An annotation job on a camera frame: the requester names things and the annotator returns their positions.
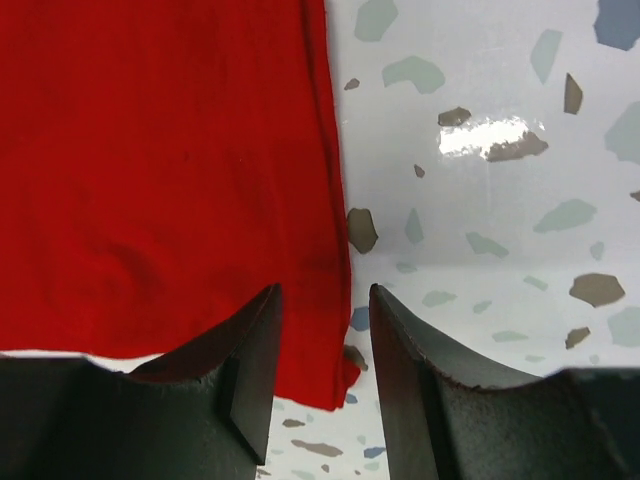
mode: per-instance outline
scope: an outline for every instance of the red towel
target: red towel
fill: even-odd
[[[0,350],[166,352],[264,286],[332,410],[350,271],[322,0],[0,0]]]

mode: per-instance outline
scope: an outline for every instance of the blue spot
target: blue spot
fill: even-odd
[[[369,307],[360,307],[353,311],[351,326],[357,332],[369,330]]]
[[[599,0],[593,29],[598,43],[631,50],[640,38],[640,0]]]
[[[365,448],[364,450],[364,458],[376,458],[379,455],[382,455],[385,452],[386,448],[384,447],[371,447]]]

